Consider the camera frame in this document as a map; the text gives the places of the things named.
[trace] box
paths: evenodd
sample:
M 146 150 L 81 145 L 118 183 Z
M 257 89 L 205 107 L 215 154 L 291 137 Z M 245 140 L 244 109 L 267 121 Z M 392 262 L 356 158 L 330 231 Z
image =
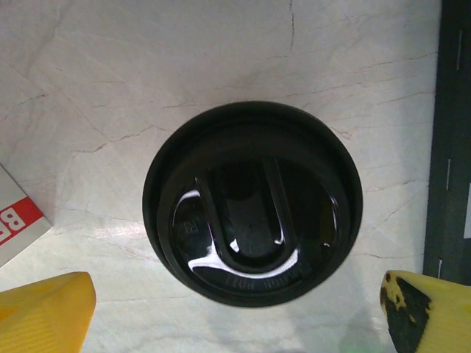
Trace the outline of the box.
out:
M 0 267 L 49 229 L 43 213 L 0 165 Z

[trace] black cup lid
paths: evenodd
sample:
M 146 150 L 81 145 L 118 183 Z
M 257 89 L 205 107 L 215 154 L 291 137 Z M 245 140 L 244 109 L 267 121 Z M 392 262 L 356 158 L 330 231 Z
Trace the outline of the black cup lid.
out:
M 330 130 L 264 102 L 180 128 L 152 163 L 143 200 L 167 269 L 204 296 L 250 307 L 287 302 L 330 276 L 354 243 L 361 204 L 358 173 Z

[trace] white marble countertop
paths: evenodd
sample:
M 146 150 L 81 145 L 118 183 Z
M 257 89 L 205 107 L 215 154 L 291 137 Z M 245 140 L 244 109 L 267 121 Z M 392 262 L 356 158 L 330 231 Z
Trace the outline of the white marble countertop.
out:
M 0 290 L 90 272 L 84 352 L 393 352 L 378 292 L 386 270 L 422 267 L 439 14 L 439 0 L 1 0 L 0 164 L 54 228 Z M 165 139 L 247 99 L 323 120 L 364 187 L 345 264 L 262 310 L 181 285 L 141 216 Z

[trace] black spot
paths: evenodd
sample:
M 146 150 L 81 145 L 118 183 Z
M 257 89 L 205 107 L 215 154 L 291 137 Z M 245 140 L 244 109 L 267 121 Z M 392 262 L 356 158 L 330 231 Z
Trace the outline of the black spot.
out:
M 387 295 L 383 295 L 381 288 L 381 303 L 383 300 L 386 303 L 389 334 L 397 353 L 415 353 L 427 326 L 428 314 L 425 309 L 429 307 L 431 300 L 404 279 L 397 278 L 397 285 L 406 303 L 405 307 L 399 309 L 396 309 L 396 304 Z M 415 323 L 411 321 L 410 315 L 415 318 Z
M 386 303 L 386 300 L 388 300 L 388 291 L 382 287 L 380 291 L 380 303 L 381 305 Z

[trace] yellow object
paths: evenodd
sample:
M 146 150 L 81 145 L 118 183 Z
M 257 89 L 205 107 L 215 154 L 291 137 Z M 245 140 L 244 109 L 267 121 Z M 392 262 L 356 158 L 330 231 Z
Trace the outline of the yellow object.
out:
M 388 271 L 380 301 L 398 353 L 471 352 L 471 288 Z
M 95 303 L 85 272 L 0 293 L 0 352 L 80 352 Z

